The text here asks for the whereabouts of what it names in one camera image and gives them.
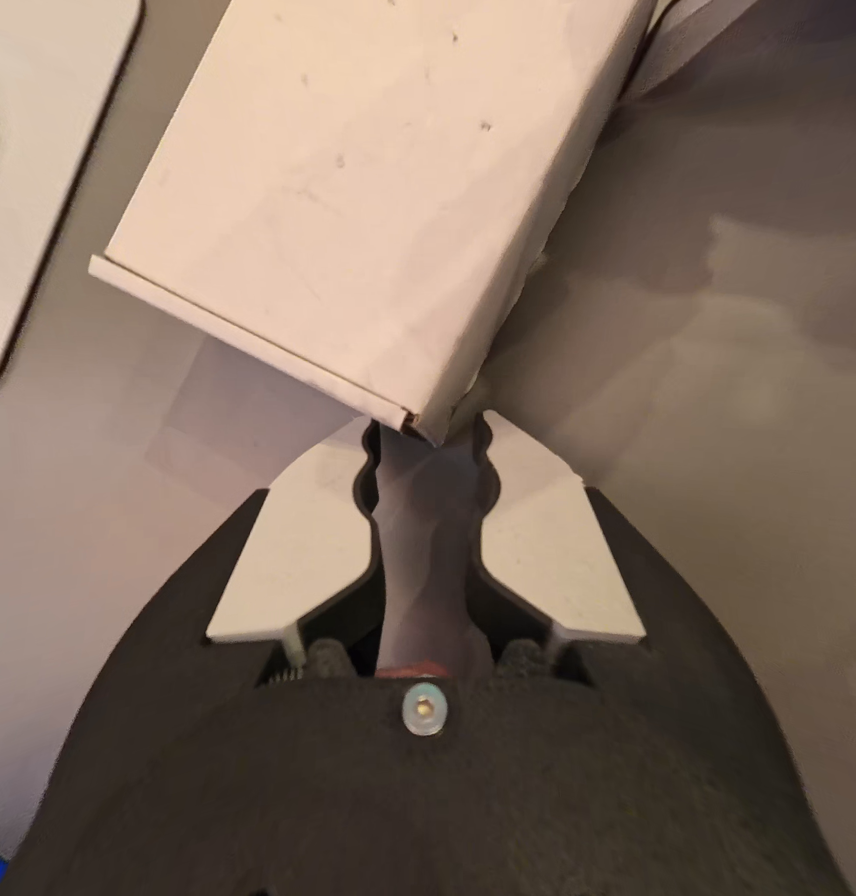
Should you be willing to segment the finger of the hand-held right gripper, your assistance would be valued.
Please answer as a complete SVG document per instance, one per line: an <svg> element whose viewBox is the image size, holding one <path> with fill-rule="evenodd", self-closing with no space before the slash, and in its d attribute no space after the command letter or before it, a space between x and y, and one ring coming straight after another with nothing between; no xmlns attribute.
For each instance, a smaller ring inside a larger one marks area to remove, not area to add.
<svg viewBox="0 0 856 896"><path fill-rule="evenodd" d="M680 73L755 1L670 1L655 9L624 85L635 102Z"/></svg>

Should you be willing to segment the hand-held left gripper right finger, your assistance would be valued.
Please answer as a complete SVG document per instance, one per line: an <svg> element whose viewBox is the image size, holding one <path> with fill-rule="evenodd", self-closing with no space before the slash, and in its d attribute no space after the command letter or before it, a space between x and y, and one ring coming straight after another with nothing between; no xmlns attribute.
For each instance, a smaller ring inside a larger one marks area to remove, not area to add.
<svg viewBox="0 0 856 896"><path fill-rule="evenodd" d="M583 478L500 413L475 420L478 509L468 614L491 655L531 641L553 663L571 644L639 644L646 627Z"/></svg>

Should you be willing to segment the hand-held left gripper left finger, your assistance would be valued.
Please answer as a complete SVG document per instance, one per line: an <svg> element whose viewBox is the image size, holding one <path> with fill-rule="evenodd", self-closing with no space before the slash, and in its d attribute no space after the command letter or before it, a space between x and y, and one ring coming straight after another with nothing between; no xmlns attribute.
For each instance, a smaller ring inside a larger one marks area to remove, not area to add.
<svg viewBox="0 0 856 896"><path fill-rule="evenodd" d="M364 649L376 666L387 603L379 461L379 424L355 419L279 474L211 617L210 642L275 642L303 666L327 638Z"/></svg>

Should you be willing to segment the white cardboard box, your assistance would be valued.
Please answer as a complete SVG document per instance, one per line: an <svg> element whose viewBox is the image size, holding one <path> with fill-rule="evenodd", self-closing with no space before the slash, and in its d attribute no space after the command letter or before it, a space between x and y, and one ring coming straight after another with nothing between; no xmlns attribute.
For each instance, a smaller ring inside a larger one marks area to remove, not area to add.
<svg viewBox="0 0 856 896"><path fill-rule="evenodd" d="M441 444L654 8L231 2L88 272Z"/></svg>

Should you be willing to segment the white rounded base plate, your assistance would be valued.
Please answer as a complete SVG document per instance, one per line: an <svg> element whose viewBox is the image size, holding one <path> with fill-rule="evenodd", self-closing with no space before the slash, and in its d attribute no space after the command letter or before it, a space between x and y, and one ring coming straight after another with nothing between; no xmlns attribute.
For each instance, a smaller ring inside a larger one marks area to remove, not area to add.
<svg viewBox="0 0 856 896"><path fill-rule="evenodd" d="M0 375L142 9L0 1Z"/></svg>

